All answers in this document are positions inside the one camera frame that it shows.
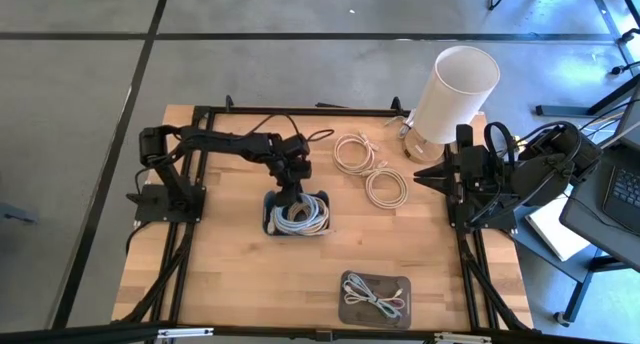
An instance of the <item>concrete floor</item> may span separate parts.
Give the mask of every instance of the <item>concrete floor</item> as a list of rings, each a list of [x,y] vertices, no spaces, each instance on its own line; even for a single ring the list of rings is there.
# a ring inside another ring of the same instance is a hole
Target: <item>concrete floor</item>
[[[0,31],[146,31],[156,1],[0,0]],[[606,1],[620,7],[620,0]],[[160,31],[607,33],[593,0],[505,0],[493,13],[485,3],[169,0]],[[156,42],[71,324],[110,319],[134,212],[124,195],[133,190],[132,176],[139,169],[137,134],[160,123],[167,104],[221,105],[230,94],[238,105],[311,106],[321,101],[386,108],[397,95],[412,108],[437,54],[455,44]],[[628,79],[606,75],[623,62],[613,43],[467,44],[486,50],[500,65],[502,80],[483,110],[515,134],[544,122],[532,115],[535,105],[591,105]],[[13,221],[0,225],[0,270],[5,274],[0,282],[0,331],[46,325],[141,46],[138,41],[0,41],[0,128],[5,134],[0,141],[5,153],[0,201],[41,217],[36,226]],[[564,309],[574,283],[526,249],[519,249],[519,255],[538,329],[640,341],[636,272],[596,275],[577,322],[566,329],[549,318]]]

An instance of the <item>coiled white cable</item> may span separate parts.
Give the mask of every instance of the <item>coiled white cable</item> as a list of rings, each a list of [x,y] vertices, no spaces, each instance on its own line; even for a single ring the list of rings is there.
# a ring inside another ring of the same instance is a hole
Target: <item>coiled white cable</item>
[[[284,207],[275,207],[271,210],[271,220],[267,225],[269,234],[275,233],[277,228],[289,235],[315,236],[329,232],[329,208],[320,198],[309,194],[300,194],[302,202],[296,202],[288,208],[287,217],[284,217]],[[296,216],[303,212],[306,219],[295,221]]]
[[[347,143],[355,143],[362,146],[366,155],[362,162],[356,165],[347,165],[340,158],[340,149]],[[338,138],[336,145],[333,147],[333,162],[338,170],[349,175],[361,175],[367,178],[365,183],[365,192],[369,200],[381,209],[396,209],[404,204],[409,198],[409,185],[402,175],[394,169],[386,168],[387,162],[380,162],[374,167],[375,152],[379,147],[370,142],[369,138],[360,131],[359,135],[345,134]],[[382,200],[373,192],[373,182],[380,176],[388,176],[395,180],[400,186],[400,195],[391,200]]]
[[[379,298],[369,289],[365,281],[354,273],[347,275],[347,279],[342,283],[342,288],[346,292],[344,302],[348,305],[369,302],[378,307],[387,318],[402,317],[400,309],[405,306],[404,300],[399,298],[400,294],[402,294],[402,288],[398,289],[395,295],[390,298]]]

